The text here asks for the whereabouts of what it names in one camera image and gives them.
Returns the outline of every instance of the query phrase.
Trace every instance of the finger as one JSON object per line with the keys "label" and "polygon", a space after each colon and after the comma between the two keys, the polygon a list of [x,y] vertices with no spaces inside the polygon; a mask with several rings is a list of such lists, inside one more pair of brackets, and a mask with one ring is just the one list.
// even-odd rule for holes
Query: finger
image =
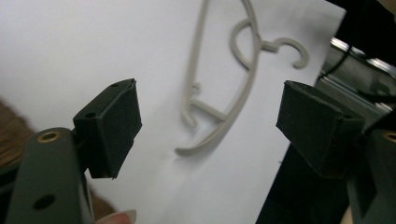
{"label": "finger", "polygon": [[136,210],[129,210],[103,217],[96,221],[95,224],[134,224],[135,222]]}

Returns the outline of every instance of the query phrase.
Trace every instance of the white paper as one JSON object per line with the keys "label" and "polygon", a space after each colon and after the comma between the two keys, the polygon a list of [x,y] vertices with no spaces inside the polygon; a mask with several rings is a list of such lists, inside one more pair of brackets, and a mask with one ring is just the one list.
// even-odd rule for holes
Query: white paper
{"label": "white paper", "polygon": [[[288,140],[276,128],[283,82],[313,84],[344,10],[320,0],[253,1],[263,40],[290,37],[310,62],[296,70],[296,49],[263,51],[253,89],[220,144],[189,158],[175,147],[197,143],[214,120],[180,116],[201,1],[8,1],[0,7],[0,97],[32,127],[73,128],[72,118],[111,83],[134,77],[143,128],[118,179],[90,181],[137,223],[255,223]],[[247,17],[240,1],[211,1],[197,98],[226,112],[247,78],[229,50],[231,29]],[[249,29],[238,36],[250,55]]]}

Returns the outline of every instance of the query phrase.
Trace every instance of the white background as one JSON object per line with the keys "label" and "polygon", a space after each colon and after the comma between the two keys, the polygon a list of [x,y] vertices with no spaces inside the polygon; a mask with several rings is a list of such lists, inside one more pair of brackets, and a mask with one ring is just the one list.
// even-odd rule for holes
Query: white background
{"label": "white background", "polygon": [[[73,128],[72,118],[111,83],[134,77],[143,128],[118,179],[90,181],[137,223],[255,223],[288,146],[275,124],[283,82],[313,84],[344,11],[321,0],[253,1],[265,40],[291,37],[310,54],[295,70],[290,47],[262,52],[253,89],[216,147],[180,158],[213,122],[180,116],[181,93],[201,1],[2,1],[0,96],[36,130]],[[227,111],[247,73],[229,50],[247,17],[240,1],[209,4],[196,97]],[[249,29],[238,37],[249,55]]]}

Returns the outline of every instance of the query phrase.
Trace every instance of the fingernail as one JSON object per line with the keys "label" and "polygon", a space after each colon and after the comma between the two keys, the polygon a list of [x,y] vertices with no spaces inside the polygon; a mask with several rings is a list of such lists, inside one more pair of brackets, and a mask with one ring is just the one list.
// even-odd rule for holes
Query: fingernail
{"label": "fingernail", "polygon": [[134,224],[136,222],[136,210],[128,210],[103,217],[96,224]]}

